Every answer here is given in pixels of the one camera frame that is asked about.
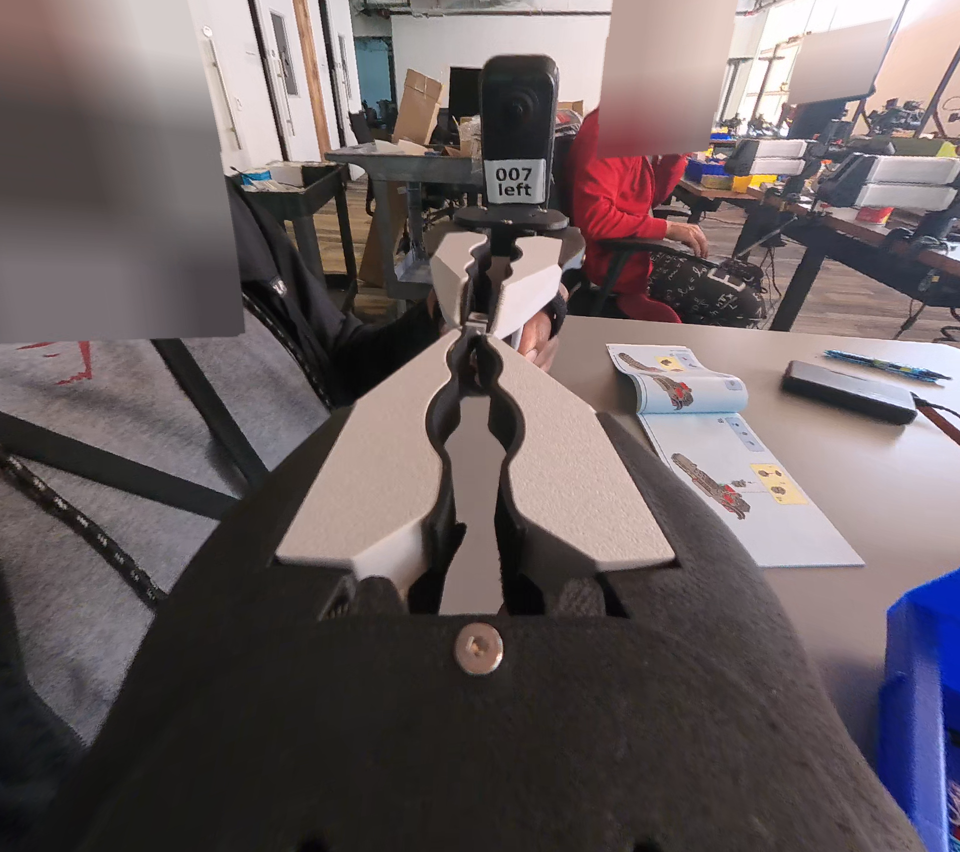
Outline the black monitor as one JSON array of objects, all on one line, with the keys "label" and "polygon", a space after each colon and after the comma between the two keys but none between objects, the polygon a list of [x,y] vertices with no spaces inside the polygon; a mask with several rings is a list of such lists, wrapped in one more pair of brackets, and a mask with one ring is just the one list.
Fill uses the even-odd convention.
[{"label": "black monitor", "polygon": [[456,122],[481,112],[482,68],[451,66],[448,82],[448,113]]}]

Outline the white equipment box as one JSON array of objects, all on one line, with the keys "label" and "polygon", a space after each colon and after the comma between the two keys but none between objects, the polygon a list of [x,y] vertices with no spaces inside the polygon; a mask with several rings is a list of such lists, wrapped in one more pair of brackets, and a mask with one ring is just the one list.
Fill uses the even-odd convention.
[{"label": "white equipment box", "polygon": [[853,153],[821,180],[817,200],[832,207],[946,210],[957,193],[959,159]]},{"label": "white equipment box", "polygon": [[724,163],[725,174],[797,175],[806,166],[805,139],[740,138]]}]

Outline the grey metal workbench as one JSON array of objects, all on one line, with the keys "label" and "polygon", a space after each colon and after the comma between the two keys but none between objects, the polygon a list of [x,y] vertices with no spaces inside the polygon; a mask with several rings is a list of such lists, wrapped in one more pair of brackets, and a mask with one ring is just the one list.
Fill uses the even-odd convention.
[{"label": "grey metal workbench", "polygon": [[483,189],[481,167],[470,158],[455,158],[430,151],[412,154],[397,144],[383,142],[329,150],[323,156],[330,162],[362,168],[367,178],[376,183],[380,209],[386,203],[383,183],[406,184],[411,246],[402,259],[395,261],[394,272],[387,274],[384,291],[390,299],[398,302],[425,298],[431,289],[431,270],[424,242],[422,186],[425,183],[460,186],[475,204]]}]

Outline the blue pen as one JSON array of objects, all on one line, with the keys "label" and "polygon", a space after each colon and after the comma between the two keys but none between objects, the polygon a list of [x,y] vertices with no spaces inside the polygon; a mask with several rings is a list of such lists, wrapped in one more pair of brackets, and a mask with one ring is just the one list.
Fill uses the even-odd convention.
[{"label": "blue pen", "polygon": [[921,366],[908,366],[898,364],[892,361],[863,356],[856,353],[850,353],[842,350],[825,350],[825,358],[829,358],[848,365],[863,366],[876,369],[885,373],[894,374],[912,381],[924,383],[941,383],[952,381],[953,378],[945,373],[935,371]]}]

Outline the long work table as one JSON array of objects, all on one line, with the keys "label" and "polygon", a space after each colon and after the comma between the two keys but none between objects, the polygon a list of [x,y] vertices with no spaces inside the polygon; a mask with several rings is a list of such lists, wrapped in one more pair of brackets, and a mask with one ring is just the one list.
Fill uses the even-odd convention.
[{"label": "long work table", "polygon": [[697,223],[726,202],[739,206],[746,220],[733,257],[748,259],[755,247],[784,238],[804,248],[767,327],[788,332],[805,305],[826,260],[906,295],[922,307],[945,308],[958,326],[958,245],[913,244],[913,233],[814,214],[807,206],[751,189],[745,194],[708,189],[682,180],[674,196]]}]

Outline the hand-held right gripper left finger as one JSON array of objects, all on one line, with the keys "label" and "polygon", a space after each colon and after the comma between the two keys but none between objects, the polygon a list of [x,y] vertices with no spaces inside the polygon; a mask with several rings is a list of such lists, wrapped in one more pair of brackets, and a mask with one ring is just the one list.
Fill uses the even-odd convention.
[{"label": "hand-held right gripper left finger", "polygon": [[446,333],[354,403],[276,549],[280,564],[387,579],[411,612],[439,612],[465,535],[447,443],[468,346]]}]

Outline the light blue instruction booklet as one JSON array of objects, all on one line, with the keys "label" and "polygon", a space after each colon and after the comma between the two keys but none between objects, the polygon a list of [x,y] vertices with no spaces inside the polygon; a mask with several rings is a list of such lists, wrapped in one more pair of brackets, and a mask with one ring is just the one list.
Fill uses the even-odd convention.
[{"label": "light blue instruction booklet", "polygon": [[654,452],[762,568],[860,567],[864,561],[749,425],[744,382],[685,346],[608,343],[633,383]]}]

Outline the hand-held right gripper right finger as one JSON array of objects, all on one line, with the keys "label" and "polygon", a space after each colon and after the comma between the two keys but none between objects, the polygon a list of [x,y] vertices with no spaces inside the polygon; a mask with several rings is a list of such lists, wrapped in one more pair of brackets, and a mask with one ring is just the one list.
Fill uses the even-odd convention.
[{"label": "hand-held right gripper right finger", "polygon": [[674,563],[590,404],[496,339],[478,342],[478,376],[505,453],[494,530],[510,613],[543,612],[573,580]]}]

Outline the small white box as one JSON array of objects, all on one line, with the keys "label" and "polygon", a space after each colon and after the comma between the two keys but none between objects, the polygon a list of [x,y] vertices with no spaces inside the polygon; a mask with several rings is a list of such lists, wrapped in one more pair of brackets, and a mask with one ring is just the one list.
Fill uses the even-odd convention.
[{"label": "small white box", "polygon": [[241,186],[247,191],[295,193],[305,188],[303,166],[290,162],[272,162],[241,174]]}]

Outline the person's grey top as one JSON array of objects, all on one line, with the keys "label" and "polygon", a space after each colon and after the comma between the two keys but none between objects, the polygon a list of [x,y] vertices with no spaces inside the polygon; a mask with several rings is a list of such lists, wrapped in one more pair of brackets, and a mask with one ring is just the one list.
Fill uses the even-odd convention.
[{"label": "person's grey top", "polygon": [[[186,347],[265,466],[329,415],[302,369],[246,314],[235,338]],[[241,497],[246,484],[150,342],[2,346],[2,412]],[[169,591],[216,526],[27,462]],[[154,618],[105,558],[2,477],[2,850],[26,846],[97,736]]]}]

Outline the black office chair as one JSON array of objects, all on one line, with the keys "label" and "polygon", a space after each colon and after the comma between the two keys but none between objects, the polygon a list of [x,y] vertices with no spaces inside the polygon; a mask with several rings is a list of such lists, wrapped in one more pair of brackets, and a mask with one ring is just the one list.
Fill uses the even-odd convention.
[{"label": "black office chair", "polygon": [[571,311],[576,316],[597,318],[604,314],[608,302],[614,297],[619,277],[630,259],[638,255],[650,257],[677,251],[666,242],[648,242],[635,237],[605,239],[601,241],[601,246],[610,255],[604,280],[600,285],[584,281],[576,293],[571,294]]}]

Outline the person's left hand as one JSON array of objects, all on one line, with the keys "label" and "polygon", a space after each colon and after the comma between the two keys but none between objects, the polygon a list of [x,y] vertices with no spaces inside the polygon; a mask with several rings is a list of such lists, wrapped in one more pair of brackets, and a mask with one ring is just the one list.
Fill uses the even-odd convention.
[{"label": "person's left hand", "polygon": [[549,371],[557,354],[559,339],[551,332],[551,320],[539,312],[523,326],[518,341],[518,353],[544,372]]}]

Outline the dark door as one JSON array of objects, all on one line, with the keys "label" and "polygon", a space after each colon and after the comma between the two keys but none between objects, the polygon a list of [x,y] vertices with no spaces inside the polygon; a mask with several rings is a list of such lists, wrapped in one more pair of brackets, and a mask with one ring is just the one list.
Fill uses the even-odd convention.
[{"label": "dark door", "polygon": [[322,33],[323,54],[333,101],[334,122],[336,127],[337,148],[348,143],[347,133],[351,130],[348,100],[342,84],[342,61],[339,57],[341,37],[333,28],[329,0],[317,0]]},{"label": "dark door", "polygon": [[271,50],[267,42],[266,32],[260,15],[258,0],[246,0],[251,25],[254,33],[254,42],[256,54],[258,56],[263,77],[265,80],[267,95],[270,104],[270,114],[272,117],[274,130],[278,139],[280,148],[280,158],[283,161],[290,159],[289,143],[282,113],[281,101],[277,83],[274,75],[273,60]]}]

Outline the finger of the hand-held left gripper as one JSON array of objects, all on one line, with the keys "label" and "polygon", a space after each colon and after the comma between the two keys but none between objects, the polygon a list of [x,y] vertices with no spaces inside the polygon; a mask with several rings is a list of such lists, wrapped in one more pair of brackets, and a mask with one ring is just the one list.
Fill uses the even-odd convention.
[{"label": "finger of the hand-held left gripper", "polygon": [[444,322],[461,328],[473,310],[474,293],[488,267],[488,235],[449,231],[430,259],[433,289]]},{"label": "finger of the hand-held left gripper", "polygon": [[550,237],[518,237],[513,243],[515,259],[490,295],[486,307],[486,336],[506,340],[558,293],[562,269],[562,241]]}]

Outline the blue plastic bin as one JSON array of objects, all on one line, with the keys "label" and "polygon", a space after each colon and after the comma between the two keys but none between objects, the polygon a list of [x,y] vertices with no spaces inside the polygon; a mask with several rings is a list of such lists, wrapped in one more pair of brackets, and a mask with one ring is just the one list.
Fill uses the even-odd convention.
[{"label": "blue plastic bin", "polygon": [[877,773],[927,850],[959,849],[959,571],[887,611]]}]

